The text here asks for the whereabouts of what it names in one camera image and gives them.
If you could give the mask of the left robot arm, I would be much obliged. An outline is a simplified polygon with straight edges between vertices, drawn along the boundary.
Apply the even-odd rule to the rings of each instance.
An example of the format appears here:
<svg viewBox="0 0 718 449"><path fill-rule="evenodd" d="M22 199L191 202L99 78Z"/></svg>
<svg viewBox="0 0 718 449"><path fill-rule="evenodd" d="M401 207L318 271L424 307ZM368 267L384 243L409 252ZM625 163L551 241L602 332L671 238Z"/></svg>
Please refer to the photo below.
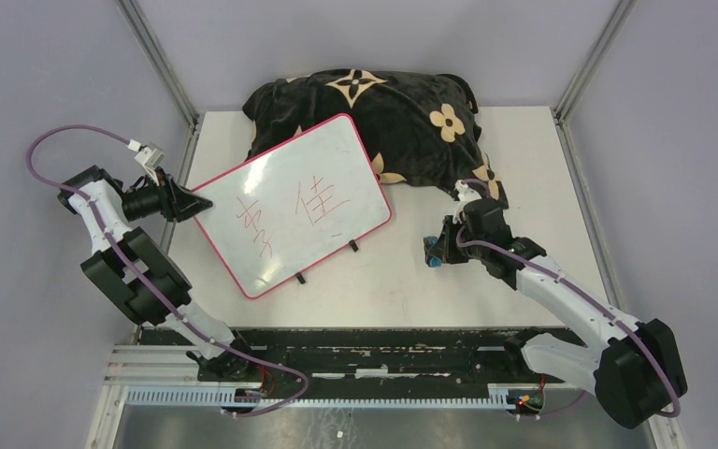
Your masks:
<svg viewBox="0 0 718 449"><path fill-rule="evenodd" d="M254 374L257 357L247 342L205 312L180 268L142 228L130 225L153 214L179 223L211 208L211 201L177 185L159 167L124 187L98 166L65 181L58 199L90 234L92 254L80 265L84 275L123 315L192 343L187 356L200 375L242 381Z"/></svg>

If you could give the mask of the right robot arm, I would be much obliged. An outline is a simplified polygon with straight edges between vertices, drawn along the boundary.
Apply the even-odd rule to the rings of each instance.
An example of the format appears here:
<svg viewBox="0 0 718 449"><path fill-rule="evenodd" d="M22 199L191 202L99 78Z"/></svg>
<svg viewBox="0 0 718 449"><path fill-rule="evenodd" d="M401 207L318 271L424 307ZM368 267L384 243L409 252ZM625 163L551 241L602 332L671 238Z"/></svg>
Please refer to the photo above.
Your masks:
<svg viewBox="0 0 718 449"><path fill-rule="evenodd" d="M516 237L492 198L463 203L424 238L430 268L478 261L489 275L535 300L579 339L570 343L527 329L509 339L503 369L515 381L545 374L594 396L618 425L635 428L658 415L680 415L688 391L673 330L605 304L586 291L547 253Z"/></svg>

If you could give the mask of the blue black eraser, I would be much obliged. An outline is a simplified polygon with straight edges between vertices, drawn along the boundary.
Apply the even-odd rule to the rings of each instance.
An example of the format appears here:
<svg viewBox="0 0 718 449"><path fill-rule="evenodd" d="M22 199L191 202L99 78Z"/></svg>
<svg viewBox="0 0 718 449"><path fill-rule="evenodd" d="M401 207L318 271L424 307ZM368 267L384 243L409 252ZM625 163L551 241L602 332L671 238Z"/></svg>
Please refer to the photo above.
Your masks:
<svg viewBox="0 0 718 449"><path fill-rule="evenodd" d="M437 258L437 264L435 266L429 266L430 268L438 268L442 264L440 263L440 260L438 258L438 237L437 237L437 243L436 245L431 249L431 254L434 255Z"/></svg>

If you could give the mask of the pink framed whiteboard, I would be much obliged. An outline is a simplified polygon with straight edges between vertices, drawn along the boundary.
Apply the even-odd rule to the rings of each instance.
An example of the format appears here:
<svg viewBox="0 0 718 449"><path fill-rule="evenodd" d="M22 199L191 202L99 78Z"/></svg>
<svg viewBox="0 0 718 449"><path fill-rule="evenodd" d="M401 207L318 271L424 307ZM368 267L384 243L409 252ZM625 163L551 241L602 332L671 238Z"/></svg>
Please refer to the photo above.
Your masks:
<svg viewBox="0 0 718 449"><path fill-rule="evenodd" d="M193 188L194 220L256 299L392 218L351 116L341 113Z"/></svg>

